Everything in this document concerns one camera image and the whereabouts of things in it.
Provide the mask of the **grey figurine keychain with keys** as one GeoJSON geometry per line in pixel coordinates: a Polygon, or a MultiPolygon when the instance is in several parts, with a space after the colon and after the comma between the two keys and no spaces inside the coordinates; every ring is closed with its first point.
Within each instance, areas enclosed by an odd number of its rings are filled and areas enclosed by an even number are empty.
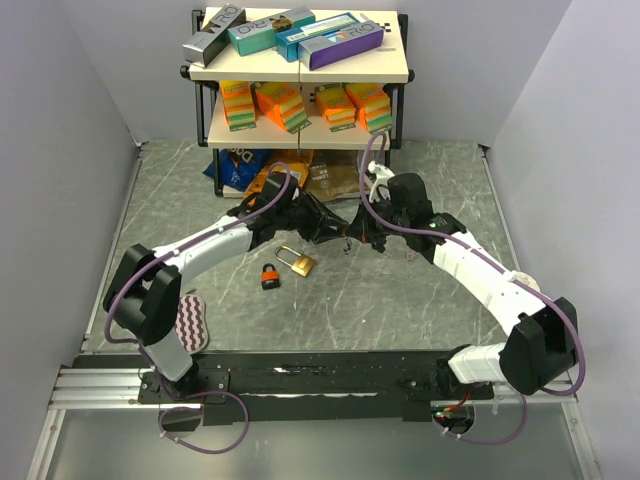
{"type": "Polygon", "coordinates": [[[350,238],[345,238],[344,242],[343,242],[343,253],[345,255],[348,255],[350,253],[350,251],[352,250],[352,241],[350,238]]]}

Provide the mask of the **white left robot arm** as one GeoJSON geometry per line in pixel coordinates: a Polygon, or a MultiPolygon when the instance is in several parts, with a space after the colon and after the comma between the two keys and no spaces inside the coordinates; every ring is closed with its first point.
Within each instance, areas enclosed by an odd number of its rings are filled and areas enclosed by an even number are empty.
{"type": "Polygon", "coordinates": [[[174,327],[180,297],[220,264],[293,231],[310,243],[342,236],[349,223],[283,172],[268,176],[211,226],[173,244],[129,247],[103,299],[108,324],[126,330],[161,375],[162,390],[177,402],[191,399],[198,367],[174,327]]]}

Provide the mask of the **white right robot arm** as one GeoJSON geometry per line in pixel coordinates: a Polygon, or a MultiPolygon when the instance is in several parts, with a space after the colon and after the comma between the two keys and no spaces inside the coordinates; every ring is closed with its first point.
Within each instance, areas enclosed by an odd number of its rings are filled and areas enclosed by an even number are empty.
{"type": "Polygon", "coordinates": [[[586,373],[577,313],[566,299],[550,300],[489,255],[455,217],[434,211],[422,179],[375,167],[360,175],[358,238],[376,245],[387,236],[402,236],[407,246],[457,280],[495,318],[507,339],[485,346],[462,346],[437,373],[438,390],[459,398],[471,384],[506,382],[517,392],[548,392],[549,382],[572,367],[586,373]]]}

